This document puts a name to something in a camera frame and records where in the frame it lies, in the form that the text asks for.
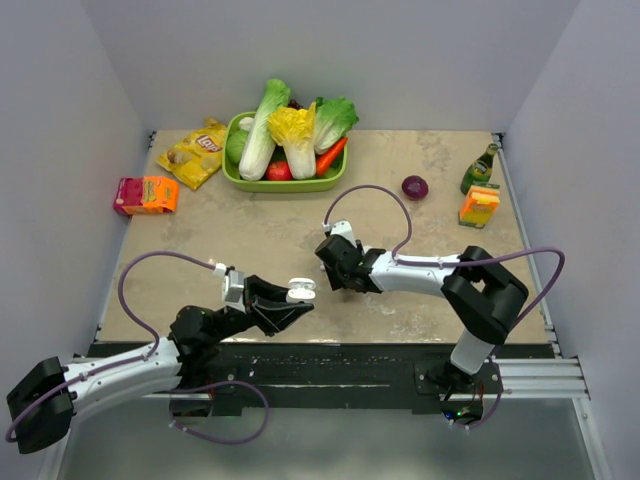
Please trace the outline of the white gold-rimmed charging case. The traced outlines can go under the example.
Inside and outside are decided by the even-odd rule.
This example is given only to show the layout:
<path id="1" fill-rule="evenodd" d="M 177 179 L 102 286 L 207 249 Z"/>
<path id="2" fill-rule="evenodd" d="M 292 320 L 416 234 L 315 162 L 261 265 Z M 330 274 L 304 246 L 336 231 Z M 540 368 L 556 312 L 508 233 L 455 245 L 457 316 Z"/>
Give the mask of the white gold-rimmed charging case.
<path id="1" fill-rule="evenodd" d="M 316 282 L 310 278 L 296 277 L 288 282 L 286 301 L 288 303 L 312 303 L 316 298 Z"/>

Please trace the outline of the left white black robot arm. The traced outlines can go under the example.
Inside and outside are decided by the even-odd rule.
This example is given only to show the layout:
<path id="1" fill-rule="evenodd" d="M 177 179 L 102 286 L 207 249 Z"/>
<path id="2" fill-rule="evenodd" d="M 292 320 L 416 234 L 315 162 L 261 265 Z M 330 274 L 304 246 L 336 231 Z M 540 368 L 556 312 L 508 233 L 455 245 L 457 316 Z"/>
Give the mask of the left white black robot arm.
<path id="1" fill-rule="evenodd" d="M 281 287 L 231 272 L 223 284 L 224 307 L 182 308 L 166 337 L 84 363 L 42 360 L 6 397 L 12 422 L 5 440 L 22 454 L 38 452 L 63 439 L 73 419 L 101 407 L 156 392 L 196 392 L 220 342 L 251 328 L 267 336 L 284 331 L 313 310 L 315 288 L 309 278 Z"/>

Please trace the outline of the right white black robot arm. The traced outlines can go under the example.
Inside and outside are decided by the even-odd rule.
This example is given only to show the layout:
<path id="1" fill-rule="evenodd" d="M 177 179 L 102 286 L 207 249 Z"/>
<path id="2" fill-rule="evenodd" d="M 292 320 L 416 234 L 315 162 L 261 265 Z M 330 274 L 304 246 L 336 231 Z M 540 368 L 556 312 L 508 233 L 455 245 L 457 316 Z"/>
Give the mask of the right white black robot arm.
<path id="1" fill-rule="evenodd" d="M 464 325 L 445 379 L 459 393 L 481 380 L 484 360 L 504 344 L 516 324 L 527 287 L 484 249 L 469 246 L 429 265 L 429 257 L 394 257 L 390 251 L 361 246 L 331 234 L 315 249 L 333 290 L 359 293 L 410 292 L 446 299 Z"/>

